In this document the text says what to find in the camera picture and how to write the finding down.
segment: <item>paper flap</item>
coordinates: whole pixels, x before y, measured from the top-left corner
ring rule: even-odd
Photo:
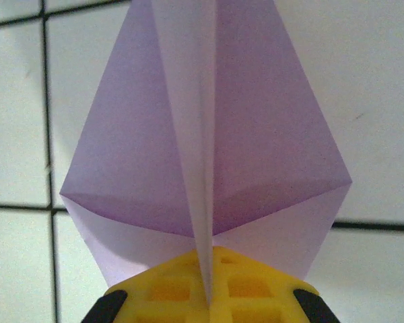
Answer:
[[[214,236],[225,246],[304,279],[350,184]]]
[[[61,194],[109,219],[193,236],[151,1],[130,6]]]
[[[217,2],[218,234],[351,182],[272,0]]]
[[[62,197],[109,287],[195,248],[193,238],[109,220]]]

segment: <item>purple origami paper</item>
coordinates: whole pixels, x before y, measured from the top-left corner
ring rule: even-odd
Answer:
[[[350,183],[272,0],[134,0],[61,195],[109,285],[212,244],[303,278]]]

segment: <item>grid pattern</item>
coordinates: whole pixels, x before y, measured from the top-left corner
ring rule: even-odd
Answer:
[[[108,290],[128,295],[115,318],[131,322],[205,322],[203,282],[195,251],[188,252]],[[303,322],[294,289],[316,289],[223,247],[213,249],[210,322]]]
[[[0,28],[14,26],[18,24],[26,24],[30,22],[41,22],[42,30],[42,67],[43,67],[43,101],[44,101],[44,142],[46,148],[46,181],[48,187],[48,205],[17,205],[17,204],[0,204],[0,209],[5,210],[18,210],[18,211],[31,211],[31,212],[48,212],[49,227],[50,227],[50,248],[51,248],[51,262],[53,268],[53,297],[55,305],[55,322],[59,321],[59,302],[58,302],[58,288],[57,288],[57,231],[55,229],[54,216],[57,213],[66,213],[66,209],[62,207],[55,207],[55,192],[54,192],[54,161],[52,154],[52,136],[51,136],[51,116],[50,116],[50,91],[49,91],[49,76],[48,76],[48,19],[50,17],[71,15],[73,13],[88,11],[93,9],[100,9],[103,7],[110,7],[119,3],[129,3],[130,0],[116,0],[116,1],[101,1],[87,5],[80,5],[74,7],[66,7],[53,11],[46,11],[46,0],[40,0],[40,11],[34,15],[26,15],[22,17],[13,18],[10,20],[0,21]],[[333,229],[349,229],[349,230],[364,230],[364,231],[392,231],[404,232],[404,223],[399,222],[380,222],[380,221],[336,221],[333,224]]]

